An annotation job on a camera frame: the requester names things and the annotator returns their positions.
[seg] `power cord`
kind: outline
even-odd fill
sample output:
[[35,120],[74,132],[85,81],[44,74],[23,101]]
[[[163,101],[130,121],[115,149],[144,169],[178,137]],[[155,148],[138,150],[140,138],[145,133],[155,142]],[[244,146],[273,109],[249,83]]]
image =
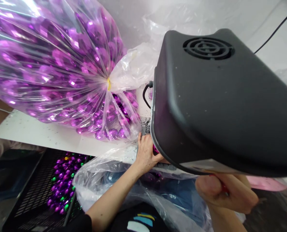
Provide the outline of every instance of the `power cord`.
[[260,46],[260,48],[258,48],[256,50],[256,52],[254,52],[254,54],[256,54],[262,47],[264,47],[266,45],[266,43],[268,43],[268,41],[272,38],[272,36],[274,36],[274,34],[279,30],[279,28],[283,25],[283,23],[287,20],[287,17],[280,23],[280,25],[276,28],[276,30],[272,33],[272,35],[266,40],[266,42],[264,42],[263,45]]
[[145,88],[143,89],[143,100],[145,101],[145,103],[147,104],[147,106],[149,107],[149,109],[151,109],[151,107],[150,107],[149,103],[148,103],[147,100],[146,100],[145,94],[146,94],[147,89],[148,89],[148,88],[152,88],[152,87],[153,87],[153,81],[150,81],[149,84],[147,84],[147,85],[145,86]]

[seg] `human arm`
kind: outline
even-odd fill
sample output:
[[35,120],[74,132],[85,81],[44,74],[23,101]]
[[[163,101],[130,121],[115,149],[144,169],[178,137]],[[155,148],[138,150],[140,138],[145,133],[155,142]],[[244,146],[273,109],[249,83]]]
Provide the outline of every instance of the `human arm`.
[[106,230],[136,181],[162,159],[161,154],[153,155],[151,136],[141,137],[140,133],[136,161],[86,212],[91,218],[93,232]]
[[[229,193],[222,191],[225,184]],[[214,232],[246,232],[235,212],[249,214],[257,195],[243,175],[215,174],[197,178],[196,189],[209,208]]]

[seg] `hand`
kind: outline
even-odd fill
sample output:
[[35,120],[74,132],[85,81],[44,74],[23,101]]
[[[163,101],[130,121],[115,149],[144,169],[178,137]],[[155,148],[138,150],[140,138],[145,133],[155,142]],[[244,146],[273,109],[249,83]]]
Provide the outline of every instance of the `hand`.
[[[222,192],[222,183],[229,194]],[[209,207],[222,207],[239,213],[249,214],[258,203],[257,195],[244,175],[215,174],[200,176],[195,186],[199,195]]]
[[138,135],[138,152],[134,166],[143,175],[151,170],[159,161],[163,159],[161,154],[153,155],[153,142],[151,135]]

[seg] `black tray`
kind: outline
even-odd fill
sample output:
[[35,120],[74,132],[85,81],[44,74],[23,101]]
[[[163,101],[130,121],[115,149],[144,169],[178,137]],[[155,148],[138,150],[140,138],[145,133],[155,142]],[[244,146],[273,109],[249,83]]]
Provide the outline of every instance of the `black tray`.
[[48,197],[52,195],[51,179],[54,177],[53,167],[56,161],[65,156],[66,152],[47,149],[40,157],[25,187],[18,196],[11,213],[2,226],[3,232],[36,231],[47,232],[66,226],[79,214],[82,214],[76,193],[66,215],[60,215],[47,206]]

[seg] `black plastic housing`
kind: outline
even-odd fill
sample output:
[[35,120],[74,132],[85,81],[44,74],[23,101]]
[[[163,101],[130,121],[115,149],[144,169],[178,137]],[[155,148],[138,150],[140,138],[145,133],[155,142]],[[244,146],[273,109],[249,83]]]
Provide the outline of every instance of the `black plastic housing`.
[[151,133],[178,168],[213,159],[287,176],[287,86],[230,30],[168,31],[155,69]]

